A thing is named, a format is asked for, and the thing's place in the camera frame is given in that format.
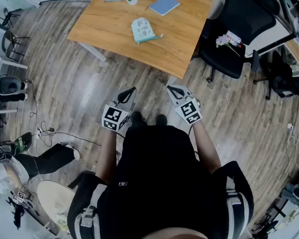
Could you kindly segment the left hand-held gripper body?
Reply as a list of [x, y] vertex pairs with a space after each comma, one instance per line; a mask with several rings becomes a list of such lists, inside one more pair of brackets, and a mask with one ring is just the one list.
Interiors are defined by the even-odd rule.
[[116, 104], [113, 99], [114, 98], [104, 107], [102, 127], [114, 132], [119, 132], [127, 123], [131, 109], [124, 109], [123, 104]]

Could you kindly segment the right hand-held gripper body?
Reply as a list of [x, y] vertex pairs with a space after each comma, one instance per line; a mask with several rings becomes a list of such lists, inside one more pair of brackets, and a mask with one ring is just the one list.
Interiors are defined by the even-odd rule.
[[180, 106], [175, 107], [174, 111], [188, 124], [193, 125], [202, 119], [200, 105], [193, 94], [182, 101]]

